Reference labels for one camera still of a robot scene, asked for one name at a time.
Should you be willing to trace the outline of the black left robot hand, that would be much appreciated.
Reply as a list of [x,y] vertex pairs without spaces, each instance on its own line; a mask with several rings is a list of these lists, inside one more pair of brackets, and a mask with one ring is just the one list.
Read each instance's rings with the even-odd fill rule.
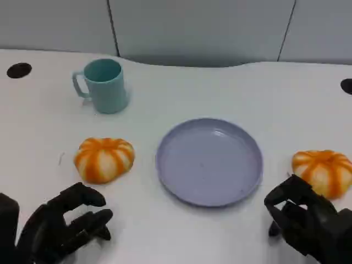
[[16,252],[19,263],[60,263],[64,258],[98,238],[109,241],[110,209],[91,211],[66,224],[64,214],[81,205],[104,207],[106,200],[97,190],[76,183],[42,204],[27,220]]

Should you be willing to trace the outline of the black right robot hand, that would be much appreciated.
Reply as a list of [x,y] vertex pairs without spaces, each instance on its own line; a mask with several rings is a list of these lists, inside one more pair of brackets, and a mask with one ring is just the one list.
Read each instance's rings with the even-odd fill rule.
[[337,214],[330,201],[293,174],[265,197],[264,204],[273,218],[268,230],[270,238],[282,237],[302,255],[328,263],[322,243],[322,222],[325,216]]

